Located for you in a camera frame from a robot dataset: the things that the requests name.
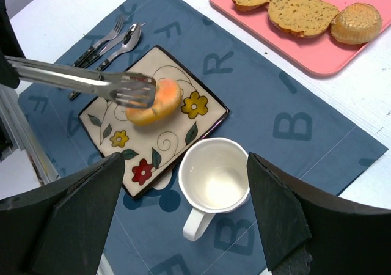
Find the pink tray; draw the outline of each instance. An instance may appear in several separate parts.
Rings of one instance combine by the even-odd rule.
[[[340,10],[355,2],[372,4],[379,10],[383,19],[381,31],[383,32],[391,24],[390,0],[324,1],[333,3]],[[210,2],[228,17],[269,42],[308,72],[318,76],[330,76],[339,72],[368,45],[348,46],[339,44],[330,36],[329,32],[313,39],[293,38],[271,24],[266,7],[260,7],[253,12],[239,13],[233,8],[231,0],[210,0]]]

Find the green leaf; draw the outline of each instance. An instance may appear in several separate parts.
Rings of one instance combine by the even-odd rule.
[[[155,169],[159,168],[161,162],[161,155],[156,151],[154,148],[152,148],[152,165],[155,167]]]
[[[106,139],[111,134],[112,128],[109,124],[103,131],[103,138]]]
[[[197,122],[194,122],[193,126],[190,127],[188,133],[186,133],[185,143],[186,145],[190,144],[198,135]]]
[[[100,122],[98,117],[90,114],[88,114],[88,117],[90,117],[90,121],[92,124],[96,125],[97,127],[102,126],[102,123]]]
[[[123,151],[122,151],[122,154],[123,154],[123,157],[124,157],[126,160],[133,159],[135,156],[138,155],[138,153],[136,153],[134,150],[131,150],[130,148],[128,148],[128,149],[126,149],[126,150],[123,150]]]

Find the yellow flower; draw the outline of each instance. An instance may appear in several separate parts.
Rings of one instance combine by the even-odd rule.
[[[120,147],[123,148],[127,141],[129,141],[129,137],[126,135],[126,131],[123,130],[121,132],[116,131],[112,137],[110,137],[110,141],[112,142],[112,147]]]
[[[201,96],[195,91],[190,94],[189,98],[183,100],[184,105],[181,107],[181,111],[188,115],[190,119],[194,119],[198,114],[205,115],[208,112],[208,98]]]

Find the floral plate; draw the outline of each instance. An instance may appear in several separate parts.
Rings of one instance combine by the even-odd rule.
[[[184,152],[215,129],[229,114],[228,108],[202,82],[160,46],[153,47],[129,69],[179,83],[182,102],[165,119],[136,126],[124,107],[92,100],[79,115],[91,140],[103,156],[122,152],[125,157],[123,185],[137,199],[170,171]]]

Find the black utensil handle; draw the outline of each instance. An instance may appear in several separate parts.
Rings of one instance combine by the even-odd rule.
[[[105,61],[102,62],[101,65],[97,67],[97,71],[102,72],[105,70],[109,65],[111,64],[111,61],[109,59],[106,59]]]
[[[78,95],[80,95],[80,92],[77,92],[74,90],[72,93],[69,94],[68,99],[70,101],[73,101],[74,99],[76,99],[78,97]]]
[[[91,56],[89,56],[86,60],[84,60],[80,64],[80,68],[87,68],[91,66],[93,63],[95,63],[101,56],[99,55],[98,52],[94,52]]]
[[[88,57],[90,56],[90,54],[95,50],[95,48],[93,46],[91,46],[90,48],[88,48],[88,50],[86,52],[83,53],[82,56],[79,57],[78,60],[75,61],[74,64],[72,64],[72,67],[79,67],[79,65]]]

